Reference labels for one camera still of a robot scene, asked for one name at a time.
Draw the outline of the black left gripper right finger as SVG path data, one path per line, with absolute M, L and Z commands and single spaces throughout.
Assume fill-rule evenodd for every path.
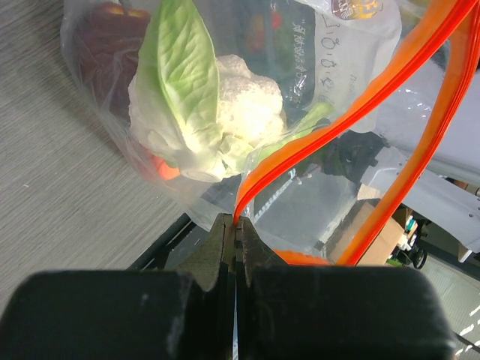
M 454 335 L 420 271 L 289 265 L 246 217 L 235 237 L 241 359 L 454 358 Z

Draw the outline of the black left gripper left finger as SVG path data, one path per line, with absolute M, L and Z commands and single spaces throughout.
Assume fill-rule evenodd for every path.
M 42 271 L 1 316 L 3 359 L 231 359 L 233 217 L 177 269 Z

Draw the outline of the clear orange-zip plastic bag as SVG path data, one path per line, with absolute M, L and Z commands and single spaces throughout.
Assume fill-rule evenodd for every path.
M 61 52 L 130 164 L 293 265 L 479 251 L 477 1 L 65 1 Z

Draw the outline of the white cauliflower with leaves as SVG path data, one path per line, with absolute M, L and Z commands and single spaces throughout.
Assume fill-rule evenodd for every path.
M 319 102 L 293 128 L 278 84 L 238 55 L 216 55 L 192 1 L 162 1 L 148 23 L 130 86 L 136 135 L 180 176 L 220 182 L 248 157 L 265 159 L 308 135 L 332 105 Z

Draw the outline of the orange peach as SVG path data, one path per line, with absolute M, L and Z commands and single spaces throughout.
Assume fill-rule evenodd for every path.
M 131 84 L 154 1 L 64 1 L 61 51 L 80 92 L 123 155 L 147 179 L 173 180 L 175 167 L 136 135 Z

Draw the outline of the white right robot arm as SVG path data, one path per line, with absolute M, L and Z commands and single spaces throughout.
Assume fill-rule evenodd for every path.
M 389 147 L 380 151 L 377 165 L 367 168 L 361 182 L 384 194 L 406 165 L 423 130 L 421 125 L 378 124 L 374 132 Z M 464 263 L 479 252 L 479 195 L 446 178 L 479 187 L 478 125 L 451 125 L 433 160 L 403 200 L 458 241 L 457 258 Z

